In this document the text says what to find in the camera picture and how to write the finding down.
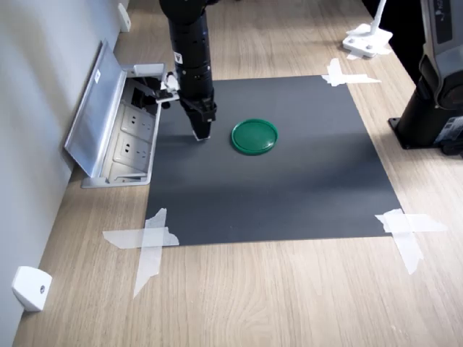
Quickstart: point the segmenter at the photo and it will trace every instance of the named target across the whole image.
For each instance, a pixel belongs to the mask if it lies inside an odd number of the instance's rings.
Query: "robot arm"
[[[426,43],[420,71],[436,105],[463,108],[463,14],[461,0],[422,0]]]
[[[205,8],[218,0],[160,0],[169,20],[180,104],[198,140],[209,138],[216,120]]]
[[[404,149],[463,152],[462,0],[422,0],[426,43],[421,78],[400,119],[389,119]]]

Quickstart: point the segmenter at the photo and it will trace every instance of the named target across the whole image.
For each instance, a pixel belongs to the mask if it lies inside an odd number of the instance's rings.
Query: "power outlet box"
[[[140,171],[147,171],[150,162],[150,146],[131,134],[121,132],[114,151],[114,161]]]
[[[143,113],[138,108],[125,106],[124,119],[121,126],[123,132],[150,142],[153,137],[153,128],[154,119],[150,114]]]

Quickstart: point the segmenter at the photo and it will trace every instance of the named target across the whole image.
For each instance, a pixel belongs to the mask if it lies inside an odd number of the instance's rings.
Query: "wooden desk surface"
[[[156,0],[132,0],[121,63],[173,60]],[[450,231],[419,234],[409,275],[392,238],[179,247],[132,299],[139,250],[101,232],[143,226],[147,187],[81,189],[74,174],[43,255],[46,308],[22,318],[16,346],[463,346],[463,162],[403,151],[386,123],[414,85],[395,55],[346,60],[345,32],[369,22],[357,0],[222,0],[208,10],[216,80],[346,73],[406,213]]]

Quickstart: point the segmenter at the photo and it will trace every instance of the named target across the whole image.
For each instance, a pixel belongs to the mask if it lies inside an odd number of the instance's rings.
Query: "green lid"
[[[231,142],[236,150],[248,155],[268,152],[278,139],[275,126],[263,119],[248,119],[231,131]]]

